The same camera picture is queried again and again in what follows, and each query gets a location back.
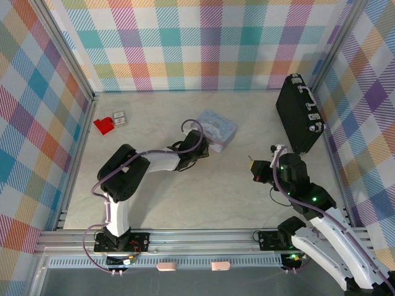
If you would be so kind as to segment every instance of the metal frame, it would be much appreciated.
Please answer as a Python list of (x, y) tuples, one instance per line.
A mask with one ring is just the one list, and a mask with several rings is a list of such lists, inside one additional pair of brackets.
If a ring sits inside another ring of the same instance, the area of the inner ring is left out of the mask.
[[(159, 262), (177, 262), (178, 268), (211, 269), (213, 261), (230, 261), (233, 267), (283, 266), (281, 254), (295, 251), (260, 251), (252, 235), (257, 229), (136, 229), (133, 232), (150, 232), (148, 253), (143, 253), (130, 268), (156, 268)], [(353, 228), (364, 244), (372, 250), (365, 228)], [(96, 268), (82, 249), (84, 231), (42, 232), (33, 259), (25, 295), (40, 295), (49, 268)], [(93, 252), (94, 231), (86, 237), (86, 246)], [(113, 256), (128, 255), (111, 253)], [(106, 262), (103, 253), (91, 255), (99, 264)]]
[[(41, 233), (36, 252), (33, 256), (32, 266), (28, 272), (27, 284), (24, 295), (39, 295), (43, 288), (46, 271), (49, 268), (94, 268), (88, 261), (82, 249), (83, 231), (62, 230), (67, 208), (69, 206), (75, 180), (79, 171), (83, 150), (89, 135), (89, 129), (93, 121), (93, 115), (97, 102), (94, 101), (94, 92), (86, 79), (81, 67), (69, 48), (62, 32), (55, 23), (51, 12), (44, 0), (30, 0), (30, 3), (39, 18), (43, 21), (51, 39), (57, 46), (60, 54), (65, 59), (67, 66), (78, 81), (85, 96), (91, 102), (86, 113), (86, 120), (78, 143), (76, 157), (72, 163), (72, 170), (66, 182), (66, 190), (62, 203), (57, 209), (57, 219), (53, 229), (57, 231), (45, 231)], [(327, 60), (313, 83), (312, 90), (316, 91), (324, 81), (335, 57), (342, 49), (352, 28), (367, 5), (368, 0), (355, 0), (353, 7), (341, 28), (338, 39), (335, 41)], [(325, 136), (326, 148), (329, 151), (328, 139)], [(337, 176), (337, 182), (341, 192), (344, 188), (335, 169), (335, 160), (329, 153), (332, 169)], [(345, 214), (351, 225), (354, 224), (351, 209), (346, 200), (347, 208)], [(254, 241), (252, 234), (257, 229), (137, 229), (134, 232), (150, 232), (150, 244), (147, 254), (142, 254), (136, 265), (132, 268), (153, 268), (160, 261), (175, 260), (182, 268), (209, 268), (213, 260), (230, 260), (232, 265), (239, 267), (247, 266), (281, 266), (281, 254), (294, 253), (294, 251), (262, 252), (259, 244)], [(277, 231), (276, 229), (263, 229), (265, 231)], [(368, 232), (365, 228), (353, 228), (368, 249), (373, 250)], [(94, 231), (90, 231), (86, 238), (89, 252), (93, 252)], [(104, 264), (104, 254), (92, 254), (94, 260)]]
[(311, 87), (313, 93), (316, 93), (318, 91), (319, 87), (328, 75), (330, 68), (335, 62), (335, 58), (341, 52), (344, 44), (346, 43), (348, 37), (351, 34), (352, 29), (357, 23), (368, 2), (369, 0), (354, 0), (351, 10), (346, 17), (344, 24), (340, 28), (339, 35), (333, 43), (333, 46), (328, 53), (328, 56), (326, 57), (320, 72), (318, 73), (317, 77), (313, 82), (313, 85)]
[(45, 29), (48, 32), (49, 37), (51, 37), (53, 43), (56, 45), (57, 50), (60, 55), (63, 57), (66, 65), (70, 69), (70, 72), (73, 74), (76, 79), (78, 85), (83, 91), (85, 97), (88, 97), (91, 101), (93, 101), (94, 91), (88, 82), (83, 70), (80, 67), (80, 64), (77, 62), (75, 56), (73, 55), (72, 50), (67, 44), (66, 39), (64, 38), (61, 30), (57, 26), (51, 11), (49, 11), (48, 6), (46, 5), (44, 0), (30, 0), (30, 5), (37, 13), (37, 16), (42, 21)]
[(56, 219), (52, 224), (52, 228), (51, 228), (52, 230), (57, 229), (58, 224), (61, 222), (61, 220), (63, 220), (63, 224), (64, 224), (65, 214), (67, 213), (67, 209), (69, 207), (72, 198), (72, 193), (74, 190), (75, 182), (77, 180), (78, 171), (80, 170), (83, 151), (88, 141), (89, 130), (91, 129), (94, 111), (96, 110), (97, 104), (98, 104), (97, 101), (89, 102), (83, 129), (80, 135), (80, 139), (78, 140), (77, 151), (75, 152), (75, 156), (72, 160), (70, 174), (67, 176), (67, 179), (65, 181), (66, 187), (62, 198), (62, 202), (59, 203), (56, 209), (56, 215), (55, 215)]

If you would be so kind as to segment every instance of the metal corner post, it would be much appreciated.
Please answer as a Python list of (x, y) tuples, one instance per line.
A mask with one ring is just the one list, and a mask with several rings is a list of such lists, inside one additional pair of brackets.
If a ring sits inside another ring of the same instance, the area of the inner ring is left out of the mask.
[(339, 35), (333, 43), (333, 46), (328, 53), (328, 56), (326, 57), (320, 72), (318, 73), (316, 79), (313, 82), (313, 85), (311, 87), (313, 93), (316, 93), (318, 91), (319, 87), (325, 80), (326, 76), (330, 71), (330, 68), (335, 62), (336, 57), (343, 49), (344, 44), (346, 43), (352, 29), (356, 25), (368, 2), (369, 0), (354, 0), (351, 10), (348, 13), (348, 16), (346, 17), (346, 20), (344, 21), (342, 27), (340, 28)]

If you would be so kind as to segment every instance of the plaid wallpaper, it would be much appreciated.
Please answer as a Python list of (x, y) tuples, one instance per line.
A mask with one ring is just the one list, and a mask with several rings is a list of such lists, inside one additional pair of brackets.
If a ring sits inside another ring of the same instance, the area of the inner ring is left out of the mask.
[(371, 0), (318, 92), (359, 225), (395, 269), (395, 0)]
[(20, 295), (88, 105), (28, 0), (0, 1), (0, 295)]
[(311, 74), (347, 2), (51, 1), (97, 91), (281, 88), (289, 73)]

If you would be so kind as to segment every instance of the table surface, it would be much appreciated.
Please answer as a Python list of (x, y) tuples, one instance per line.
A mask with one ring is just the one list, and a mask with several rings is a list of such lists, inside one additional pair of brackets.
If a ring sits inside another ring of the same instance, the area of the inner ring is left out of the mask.
[[(184, 172), (147, 174), (131, 197), (132, 228), (275, 228), (296, 215), (292, 207), (270, 200), (270, 185), (255, 183), (248, 155), (271, 160), (270, 145), (288, 144), (275, 108), (278, 91), (249, 92), (123, 92), (103, 93), (94, 119), (124, 110), (127, 126), (102, 135), (92, 125), (73, 190), (65, 229), (85, 229), (104, 222), (104, 205), (90, 189), (99, 169), (122, 145), (138, 151), (163, 149), (184, 140), (181, 123), (212, 109), (238, 125), (235, 138), (222, 152), (210, 150)], [(321, 137), (302, 156), (312, 182), (324, 187), (343, 204)], [(285, 204), (279, 193), (273, 197)]]

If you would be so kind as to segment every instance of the purple cable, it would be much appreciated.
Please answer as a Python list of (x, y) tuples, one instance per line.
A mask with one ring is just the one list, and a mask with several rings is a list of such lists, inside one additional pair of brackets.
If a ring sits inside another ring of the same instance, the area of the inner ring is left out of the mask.
[(97, 182), (97, 183), (92, 187), (91, 193), (92, 193), (93, 195), (98, 196), (98, 197), (101, 197), (101, 198), (103, 198), (103, 199), (105, 200), (104, 203), (105, 203), (105, 205), (106, 205), (106, 223), (104, 223), (104, 224), (94, 224), (94, 225), (88, 227), (87, 230), (85, 230), (84, 235), (83, 235), (83, 238), (82, 238), (82, 248), (83, 248), (83, 250), (84, 250), (86, 256), (89, 258), (89, 260), (91, 260), (92, 263), (93, 263), (96, 267), (98, 267), (99, 269), (101, 269), (101, 270), (103, 270), (103, 271), (105, 271), (105, 272), (107, 272), (107, 273), (111, 273), (111, 274), (112, 274), (112, 272), (109, 271), (108, 269), (105, 269), (104, 267), (98, 265), (98, 264), (93, 260), (93, 258), (89, 255), (88, 250), (86, 249), (86, 245), (85, 245), (85, 237), (86, 237), (86, 235), (88, 234), (88, 231), (92, 230), (93, 228), (95, 228), (95, 227), (103, 228), (103, 227), (106, 227), (108, 224), (110, 224), (110, 222), (111, 222), (111, 212), (110, 212), (110, 199), (109, 199), (108, 197), (106, 197), (104, 194), (95, 192), (95, 190), (96, 190), (101, 184), (103, 184), (104, 182), (106, 182), (108, 179), (110, 179), (111, 177), (113, 177), (113, 176), (114, 176), (115, 174), (117, 174), (119, 171), (121, 171), (122, 169), (124, 169), (125, 167), (127, 167), (129, 164), (131, 164), (132, 161), (134, 161), (136, 158), (138, 158), (138, 157), (140, 157), (140, 156), (142, 156), (142, 155), (146, 155), (146, 154), (150, 154), (150, 153), (184, 154), (184, 153), (191, 152), (191, 151), (195, 150), (196, 148), (198, 148), (198, 147), (200, 146), (201, 142), (203, 141), (204, 130), (203, 130), (203, 127), (202, 127), (202, 125), (200, 124), (200, 122), (198, 122), (197, 120), (195, 120), (195, 119), (187, 119), (187, 120), (185, 120), (185, 121), (181, 124), (181, 131), (182, 131), (182, 132), (184, 132), (184, 124), (187, 123), (187, 122), (189, 122), (189, 121), (195, 122), (195, 123), (198, 125), (199, 131), (200, 131), (200, 138), (199, 138), (199, 140), (198, 140), (198, 142), (196, 143), (195, 146), (193, 146), (192, 148), (186, 149), (186, 150), (184, 150), (184, 151), (148, 150), (148, 151), (144, 151), (144, 152), (137, 153), (136, 155), (132, 156), (132, 158), (130, 158), (129, 160), (127, 160), (123, 165), (121, 165), (120, 167), (116, 168), (114, 171), (112, 171), (112, 172), (109, 173), (107, 176), (105, 176), (104, 178), (102, 178), (99, 182)]
[(307, 207), (307, 208), (311, 208), (312, 210), (320, 213), (321, 215), (327, 217), (329, 220), (331, 220), (338, 228), (340, 228), (340, 230), (344, 233), (345, 236), (347, 236), (347, 238), (354, 244), (355, 247), (357, 247), (358, 251), (365, 257), (365, 259), (371, 264), (371, 266), (373, 267), (373, 269), (378, 271), (378, 275), (380, 276), (380, 278), (383, 280), (383, 282), (385, 282), (388, 286), (388, 288), (391, 290), (391, 293), (393, 295), (395, 295), (395, 289), (394, 287), (391, 285), (391, 283), (387, 280), (387, 278), (385, 277), (385, 275), (381, 272), (381, 270), (378, 269), (377, 265), (375, 264), (375, 262), (370, 258), (370, 256), (366, 253), (366, 251), (364, 250), (364, 248), (362, 248), (359, 243), (357, 242), (357, 240), (354, 238), (354, 236), (352, 236), (349, 232), (347, 232), (347, 229), (335, 218), (333, 218), (330, 214), (324, 212), (323, 210), (321, 210), (320, 208), (317, 208), (313, 205), (309, 205), (308, 203), (305, 202), (301, 202), (299, 200), (296, 200), (292, 197), (290, 197), (285, 190), (280, 186), (280, 183), (278, 182), (278, 178), (277, 178), (277, 166), (280, 160), (280, 155), (281, 153), (286, 149), (286, 146), (283, 146), (280, 151), (277, 153), (277, 156), (275, 158), (274, 161), (274, 166), (273, 166), (273, 178), (274, 178), (274, 183), (276, 184), (276, 187), (278, 188), (278, 190), (290, 201), (293, 203), (296, 203), (298, 205), (301, 205), (303, 207)]

